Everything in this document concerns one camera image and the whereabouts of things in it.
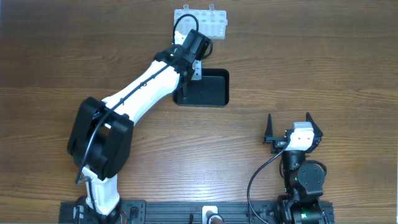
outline wooden table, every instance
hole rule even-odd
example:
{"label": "wooden table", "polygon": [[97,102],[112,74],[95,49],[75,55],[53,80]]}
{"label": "wooden table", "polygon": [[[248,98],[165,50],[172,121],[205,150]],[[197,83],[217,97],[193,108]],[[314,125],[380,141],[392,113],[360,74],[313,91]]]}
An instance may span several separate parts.
{"label": "wooden table", "polygon": [[[170,45],[174,9],[189,1],[3,0],[0,32],[0,222],[57,222],[76,200],[67,141],[77,109],[141,75]],[[206,9],[209,1],[191,1]],[[179,107],[170,96],[134,128],[119,173],[122,198],[246,201],[272,157],[267,114],[282,135],[311,112],[324,132],[322,200],[338,223],[394,223],[397,211],[398,2],[220,1],[225,40],[206,68],[226,68],[225,108]],[[253,200],[284,193],[278,162]]]}

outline wood grain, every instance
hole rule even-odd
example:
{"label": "wood grain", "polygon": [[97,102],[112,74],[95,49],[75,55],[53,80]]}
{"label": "wood grain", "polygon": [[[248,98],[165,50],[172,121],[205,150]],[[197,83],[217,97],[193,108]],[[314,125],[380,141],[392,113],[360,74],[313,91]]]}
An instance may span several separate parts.
{"label": "wood grain", "polygon": [[[207,8],[208,1],[185,1]],[[56,222],[76,200],[66,145],[79,104],[137,78],[170,44],[180,1],[3,0],[0,25],[0,222]],[[282,134],[305,112],[325,134],[311,157],[328,167],[323,200],[338,223],[395,223],[398,2],[216,2],[226,39],[204,67],[230,73],[225,108],[178,107],[170,96],[134,128],[122,198],[245,201],[271,157],[268,113]],[[271,164],[252,197],[274,200]]]}

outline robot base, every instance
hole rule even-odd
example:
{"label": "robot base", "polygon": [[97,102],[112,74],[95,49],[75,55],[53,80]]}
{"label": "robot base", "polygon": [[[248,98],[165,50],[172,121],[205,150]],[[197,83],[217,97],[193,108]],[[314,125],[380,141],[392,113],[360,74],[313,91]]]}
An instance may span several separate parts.
{"label": "robot base", "polygon": [[[277,224],[274,218],[274,206],[276,203],[276,201],[252,201],[257,214],[269,224]],[[91,210],[87,206],[81,207],[81,218],[79,220],[74,219],[73,214],[76,205],[76,202],[62,202],[58,222],[98,223],[90,215],[87,215]],[[254,214],[249,214],[247,202],[146,202],[145,200],[123,200],[121,202],[121,215],[123,223],[128,224],[202,224],[202,208],[209,205],[217,206],[218,214],[223,217],[227,224],[262,223]],[[334,223],[335,216],[332,203],[322,202],[322,208],[328,214],[331,223]]]}

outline wooden surface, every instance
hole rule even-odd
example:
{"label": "wooden surface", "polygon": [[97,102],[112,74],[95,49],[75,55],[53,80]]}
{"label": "wooden surface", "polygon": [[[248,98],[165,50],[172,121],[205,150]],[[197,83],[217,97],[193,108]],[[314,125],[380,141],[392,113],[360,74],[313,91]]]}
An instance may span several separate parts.
{"label": "wooden surface", "polygon": [[[76,200],[67,141],[80,103],[141,75],[170,45],[180,1],[3,0],[0,32],[0,222],[56,222]],[[209,1],[192,1],[206,9]],[[226,68],[225,108],[178,107],[170,96],[134,128],[119,173],[122,198],[242,201],[271,158],[267,114],[281,135],[311,112],[324,132],[322,200],[338,223],[395,223],[398,143],[398,2],[220,1],[226,39],[207,68]],[[284,193],[278,162],[252,199]]]}

